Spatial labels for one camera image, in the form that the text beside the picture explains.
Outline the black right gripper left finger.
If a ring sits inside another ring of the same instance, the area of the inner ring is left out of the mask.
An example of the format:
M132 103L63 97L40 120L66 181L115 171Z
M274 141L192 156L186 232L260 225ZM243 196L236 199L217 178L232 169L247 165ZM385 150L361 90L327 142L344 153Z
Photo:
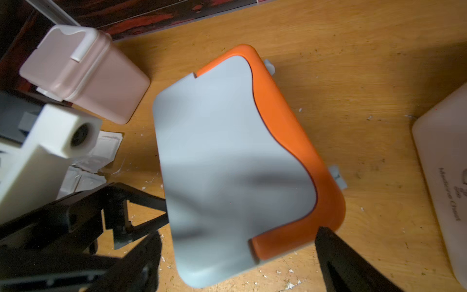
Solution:
M162 241L159 232L152 232L86 290L88 292L157 291L161 252Z

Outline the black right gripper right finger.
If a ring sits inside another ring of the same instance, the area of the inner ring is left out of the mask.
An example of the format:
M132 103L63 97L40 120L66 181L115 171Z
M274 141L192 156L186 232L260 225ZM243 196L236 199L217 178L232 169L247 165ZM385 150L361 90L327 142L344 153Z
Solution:
M315 247L328 292L401 291L330 228L318 229Z

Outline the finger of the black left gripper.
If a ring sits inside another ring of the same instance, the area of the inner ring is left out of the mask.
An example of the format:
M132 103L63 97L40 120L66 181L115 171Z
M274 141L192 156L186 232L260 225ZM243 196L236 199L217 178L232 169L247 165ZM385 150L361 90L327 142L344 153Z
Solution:
M120 249L169 224L165 199L123 183L110 183L103 189L105 227L113 231L114 248ZM132 225L128 203L158 210L162 215L140 225Z
M76 192L1 225L1 247L95 254L109 186Z

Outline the white gauze packet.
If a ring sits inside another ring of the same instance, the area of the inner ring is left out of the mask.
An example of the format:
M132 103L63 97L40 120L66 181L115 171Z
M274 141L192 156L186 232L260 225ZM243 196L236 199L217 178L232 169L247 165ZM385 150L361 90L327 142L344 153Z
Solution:
M86 172L97 173L114 161L123 137L121 133L100 131L94 148L85 156L75 159L72 166Z
M86 172L79 168L70 166L64 177L62 185L57 195L57 200L72 193L93 190L105 184L107 180L104 176Z

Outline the white orange-trimmed medicine chest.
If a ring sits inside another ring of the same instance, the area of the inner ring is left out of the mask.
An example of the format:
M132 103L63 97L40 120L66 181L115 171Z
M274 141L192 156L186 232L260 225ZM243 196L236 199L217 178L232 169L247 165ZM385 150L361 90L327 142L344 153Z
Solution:
M216 285L342 225L338 184L252 46L160 92L153 118L187 285Z

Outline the pink medicine chest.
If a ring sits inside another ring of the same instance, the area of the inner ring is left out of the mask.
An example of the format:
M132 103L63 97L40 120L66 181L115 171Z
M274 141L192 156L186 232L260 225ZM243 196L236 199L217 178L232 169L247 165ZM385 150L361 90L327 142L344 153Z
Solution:
M108 34L69 25L53 26L19 75L42 95L117 124L131 119L150 85L149 77Z

